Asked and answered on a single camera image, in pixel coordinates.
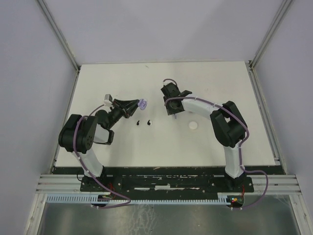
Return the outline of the purple earbud charging case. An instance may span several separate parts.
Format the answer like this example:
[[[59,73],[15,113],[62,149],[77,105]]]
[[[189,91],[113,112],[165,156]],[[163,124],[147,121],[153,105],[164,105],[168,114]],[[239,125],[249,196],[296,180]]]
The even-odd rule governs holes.
[[[147,103],[148,103],[147,100],[140,99],[137,105],[140,108],[140,110],[145,110],[147,107]]]

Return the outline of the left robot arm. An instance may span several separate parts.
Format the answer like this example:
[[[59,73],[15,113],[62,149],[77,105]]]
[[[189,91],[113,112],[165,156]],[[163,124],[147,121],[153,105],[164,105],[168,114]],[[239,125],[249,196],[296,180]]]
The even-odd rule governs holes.
[[[94,144],[111,145],[114,139],[113,126],[121,118],[130,118],[140,105],[146,107],[143,99],[118,100],[107,98],[110,110],[100,105],[88,116],[72,114],[59,133],[58,144],[67,152],[76,156],[86,177],[92,178],[91,185],[98,191],[108,186],[107,177],[103,176],[104,167],[99,162],[92,146]]]

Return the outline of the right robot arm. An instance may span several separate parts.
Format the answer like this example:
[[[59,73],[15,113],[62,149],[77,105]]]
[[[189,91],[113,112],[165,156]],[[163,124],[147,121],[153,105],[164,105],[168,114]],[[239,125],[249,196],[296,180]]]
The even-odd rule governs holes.
[[[219,105],[193,97],[191,91],[181,92],[173,82],[164,85],[161,91],[168,115],[187,111],[211,121],[215,138],[224,147],[227,176],[224,185],[229,191],[238,190],[245,175],[241,147],[249,137],[249,131],[236,104],[228,101]]]

